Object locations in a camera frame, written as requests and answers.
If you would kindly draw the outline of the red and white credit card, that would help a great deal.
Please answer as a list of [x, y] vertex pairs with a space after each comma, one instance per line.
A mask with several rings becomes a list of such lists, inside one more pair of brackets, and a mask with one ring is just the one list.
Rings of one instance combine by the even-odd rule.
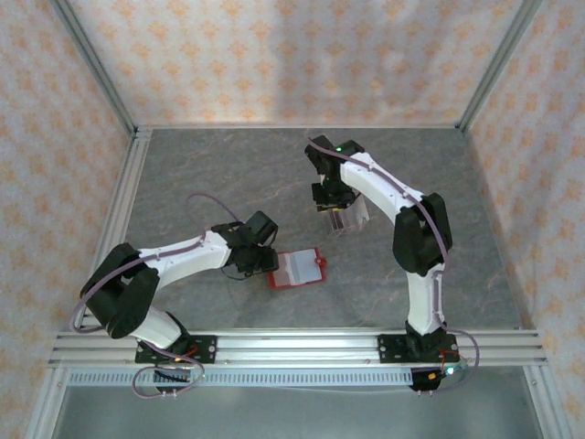
[[360, 194], [356, 197], [355, 202], [350, 206], [350, 218], [358, 228], [363, 228], [369, 221], [369, 214], [367, 211], [367, 204], [365, 197]]

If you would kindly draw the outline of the red leather card holder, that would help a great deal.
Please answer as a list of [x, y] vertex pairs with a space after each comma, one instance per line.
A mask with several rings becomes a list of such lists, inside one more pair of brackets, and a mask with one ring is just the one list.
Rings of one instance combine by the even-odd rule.
[[268, 274], [272, 290], [297, 288], [317, 284], [326, 279], [326, 258], [317, 247], [296, 252], [279, 252], [279, 268]]

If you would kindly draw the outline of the clear acrylic card stand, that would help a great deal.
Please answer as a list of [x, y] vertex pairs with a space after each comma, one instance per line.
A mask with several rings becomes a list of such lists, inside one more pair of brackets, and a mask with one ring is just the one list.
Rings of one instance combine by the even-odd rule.
[[358, 193], [356, 200], [345, 209], [326, 209], [320, 213], [325, 232], [331, 237], [359, 233], [369, 222], [365, 197]]

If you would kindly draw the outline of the aluminium front mounting rail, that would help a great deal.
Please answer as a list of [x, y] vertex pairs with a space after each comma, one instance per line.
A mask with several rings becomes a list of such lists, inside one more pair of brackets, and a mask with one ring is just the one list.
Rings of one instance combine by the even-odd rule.
[[[217, 330], [211, 349], [216, 368], [378, 368], [388, 347], [375, 328]], [[541, 366], [548, 363], [536, 330], [474, 330], [483, 367]], [[48, 364], [52, 367], [132, 367], [136, 342], [103, 333], [58, 334]]]

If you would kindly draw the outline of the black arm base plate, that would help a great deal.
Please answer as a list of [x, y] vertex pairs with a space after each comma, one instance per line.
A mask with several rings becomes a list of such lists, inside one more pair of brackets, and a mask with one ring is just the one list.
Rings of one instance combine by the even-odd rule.
[[183, 335], [172, 346], [166, 349], [171, 353], [168, 356], [161, 353], [161, 349], [150, 347], [146, 342], [139, 341], [135, 351], [134, 361], [138, 364], [181, 364], [186, 361], [180, 357], [188, 357], [201, 364], [214, 364], [217, 352], [218, 338], [213, 335]]
[[381, 334], [378, 355], [381, 363], [456, 363], [459, 351], [451, 334]]

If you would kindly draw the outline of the aluminium side rail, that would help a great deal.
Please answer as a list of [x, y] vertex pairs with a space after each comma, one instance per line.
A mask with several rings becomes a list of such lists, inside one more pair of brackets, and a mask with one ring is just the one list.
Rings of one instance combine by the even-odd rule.
[[140, 126], [131, 141], [115, 186], [90, 274], [99, 268], [111, 249], [122, 243], [125, 238], [152, 133], [152, 128]]

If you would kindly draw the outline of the aluminium frame post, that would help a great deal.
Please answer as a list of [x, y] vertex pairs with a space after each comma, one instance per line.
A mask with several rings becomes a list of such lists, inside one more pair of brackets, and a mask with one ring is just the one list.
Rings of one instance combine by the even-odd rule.
[[484, 106], [490, 92], [500, 78], [542, 3], [543, 0], [522, 0], [520, 7], [504, 33], [502, 41], [488, 63], [483, 77], [475, 88], [460, 121], [455, 125], [455, 128], [463, 134], [471, 130], [473, 121]]
[[119, 92], [116, 90], [114, 82], [102, 63], [97, 50], [90, 41], [80, 19], [69, 0], [48, 0], [58, 19], [65, 27], [76, 50], [79, 52], [91, 75], [97, 82], [98, 87], [103, 93], [107, 103], [109, 103], [113, 113], [121, 124], [126, 134], [134, 138], [137, 127], [133, 118], [124, 105]]

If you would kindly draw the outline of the aluminium frame leg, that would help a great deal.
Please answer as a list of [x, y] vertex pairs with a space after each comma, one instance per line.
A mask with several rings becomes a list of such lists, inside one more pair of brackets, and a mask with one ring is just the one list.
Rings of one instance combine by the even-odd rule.
[[42, 381], [25, 439], [51, 439], [69, 383], [67, 368], [48, 369]]
[[543, 439], [573, 439], [549, 366], [523, 368]]

